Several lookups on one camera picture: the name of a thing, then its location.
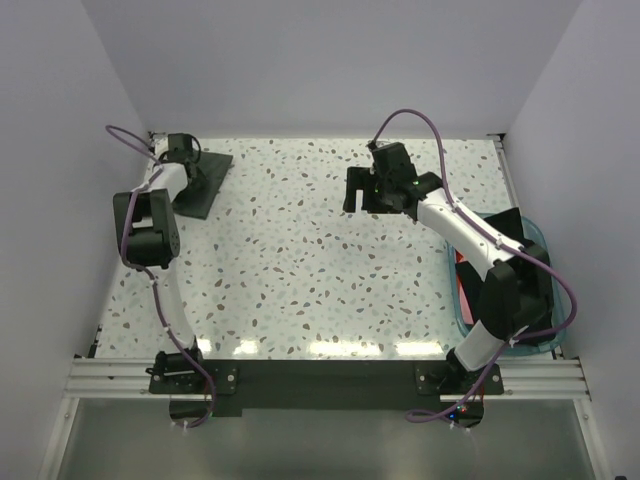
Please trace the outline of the grey green t shirt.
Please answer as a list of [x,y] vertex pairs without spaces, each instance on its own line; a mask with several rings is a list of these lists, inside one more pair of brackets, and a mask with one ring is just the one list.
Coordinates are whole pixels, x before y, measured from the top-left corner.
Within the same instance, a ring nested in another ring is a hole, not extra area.
[[196,192],[181,191],[173,201],[174,212],[178,215],[206,220],[214,200],[232,166],[232,155],[204,152],[201,168],[206,175],[205,187]]

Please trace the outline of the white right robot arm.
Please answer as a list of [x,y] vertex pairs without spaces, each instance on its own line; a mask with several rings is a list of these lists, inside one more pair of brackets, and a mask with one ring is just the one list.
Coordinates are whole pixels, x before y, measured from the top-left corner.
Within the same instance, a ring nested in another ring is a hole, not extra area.
[[554,295],[549,254],[525,237],[518,209],[481,217],[453,196],[438,175],[420,175],[412,165],[385,171],[348,168],[343,209],[405,214],[463,256],[456,273],[474,324],[448,354],[438,377],[441,385],[469,392],[504,345],[550,320]]

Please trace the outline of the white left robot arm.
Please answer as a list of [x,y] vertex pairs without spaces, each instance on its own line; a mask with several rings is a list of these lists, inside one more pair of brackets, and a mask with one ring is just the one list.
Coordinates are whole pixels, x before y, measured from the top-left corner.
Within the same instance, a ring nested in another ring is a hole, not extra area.
[[148,277],[160,322],[161,347],[147,373],[157,383],[196,392],[206,383],[207,368],[179,290],[176,261],[181,242],[173,209],[188,183],[184,165],[156,163],[147,180],[115,194],[112,204],[121,261]]

